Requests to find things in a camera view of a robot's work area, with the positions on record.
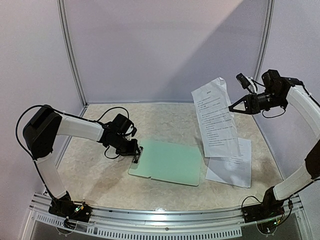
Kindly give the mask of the printed paper sheet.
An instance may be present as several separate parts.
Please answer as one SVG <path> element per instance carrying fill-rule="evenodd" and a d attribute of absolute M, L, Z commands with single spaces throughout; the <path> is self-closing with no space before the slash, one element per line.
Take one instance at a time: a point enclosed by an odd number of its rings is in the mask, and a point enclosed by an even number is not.
<path fill-rule="evenodd" d="M 218 77 L 191 92 L 206 157 L 241 155 L 226 81 Z"/>
<path fill-rule="evenodd" d="M 250 188 L 252 180 L 252 142 L 238 138 L 240 156 L 211 157 L 205 179 L 240 188 Z"/>

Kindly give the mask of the green translucent plastic folder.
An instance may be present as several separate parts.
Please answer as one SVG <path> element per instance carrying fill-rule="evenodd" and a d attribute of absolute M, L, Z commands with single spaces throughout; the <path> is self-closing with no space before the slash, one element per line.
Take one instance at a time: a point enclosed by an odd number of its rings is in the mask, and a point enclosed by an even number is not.
<path fill-rule="evenodd" d="M 194 186 L 200 183 L 202 154 L 198 147 L 143 139 L 138 163 L 128 169 L 131 176 Z"/>

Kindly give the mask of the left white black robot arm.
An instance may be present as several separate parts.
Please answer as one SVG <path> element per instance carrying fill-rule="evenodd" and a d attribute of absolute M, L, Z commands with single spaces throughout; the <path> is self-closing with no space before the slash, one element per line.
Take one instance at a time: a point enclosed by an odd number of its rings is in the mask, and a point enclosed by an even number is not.
<path fill-rule="evenodd" d="M 102 144 L 115 149 L 116 156 L 132 157 L 138 163 L 143 147 L 134 138 L 137 128 L 128 115 L 118 114 L 112 121 L 89 120 L 63 113 L 50 105 L 37 105 L 38 111 L 22 130 L 22 135 L 38 174 L 55 202 L 55 209 L 63 216 L 74 213 L 74 205 L 63 198 L 67 195 L 56 164 L 52 160 L 57 136 L 71 136 Z"/>

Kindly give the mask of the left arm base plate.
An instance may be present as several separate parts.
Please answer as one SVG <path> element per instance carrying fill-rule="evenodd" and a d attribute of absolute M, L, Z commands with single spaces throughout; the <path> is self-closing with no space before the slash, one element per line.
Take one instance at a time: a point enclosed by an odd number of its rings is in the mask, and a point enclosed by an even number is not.
<path fill-rule="evenodd" d="M 58 217 L 88 223 L 92 210 L 93 208 L 85 202 L 53 199 L 48 212 Z"/>

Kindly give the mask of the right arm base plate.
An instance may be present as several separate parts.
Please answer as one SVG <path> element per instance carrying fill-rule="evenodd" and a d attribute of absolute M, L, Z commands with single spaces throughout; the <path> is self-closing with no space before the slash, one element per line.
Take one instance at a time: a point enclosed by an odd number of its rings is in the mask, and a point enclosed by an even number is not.
<path fill-rule="evenodd" d="M 263 203 L 243 206 L 242 217 L 245 223 L 272 219 L 285 213 L 283 203 L 267 206 Z"/>

